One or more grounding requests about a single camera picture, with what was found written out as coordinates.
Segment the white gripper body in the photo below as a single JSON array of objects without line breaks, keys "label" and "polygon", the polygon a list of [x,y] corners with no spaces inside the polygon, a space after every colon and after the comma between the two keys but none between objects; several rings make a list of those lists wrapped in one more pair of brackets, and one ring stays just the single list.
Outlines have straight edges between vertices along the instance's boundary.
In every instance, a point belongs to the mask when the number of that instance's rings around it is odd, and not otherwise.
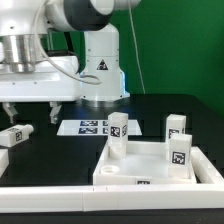
[{"label": "white gripper body", "polygon": [[47,61],[37,63],[31,73],[13,73],[0,64],[0,102],[75,101],[80,96],[80,83]]}]

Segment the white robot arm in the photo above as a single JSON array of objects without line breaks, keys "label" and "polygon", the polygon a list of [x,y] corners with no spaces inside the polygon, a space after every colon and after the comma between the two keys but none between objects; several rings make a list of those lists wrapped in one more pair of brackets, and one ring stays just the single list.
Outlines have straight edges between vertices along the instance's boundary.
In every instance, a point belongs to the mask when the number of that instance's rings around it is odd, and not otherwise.
[{"label": "white robot arm", "polygon": [[[127,100],[112,14],[141,0],[0,0],[0,104],[9,117],[17,102],[47,102],[55,124],[69,101],[111,107]],[[53,31],[83,34],[85,66],[72,52],[44,49]]]}]

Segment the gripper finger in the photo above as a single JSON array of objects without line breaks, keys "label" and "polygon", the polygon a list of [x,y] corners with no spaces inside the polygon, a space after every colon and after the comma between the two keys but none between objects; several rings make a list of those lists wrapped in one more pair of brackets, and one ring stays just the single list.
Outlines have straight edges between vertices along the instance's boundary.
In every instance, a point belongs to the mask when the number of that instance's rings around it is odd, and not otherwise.
[{"label": "gripper finger", "polygon": [[58,115],[60,113],[62,103],[61,102],[50,102],[51,112],[50,112],[50,122],[52,124],[58,123]]},{"label": "gripper finger", "polygon": [[3,102],[2,107],[6,114],[9,116],[10,123],[13,124],[15,116],[18,114],[15,108],[15,104],[12,102]]}]

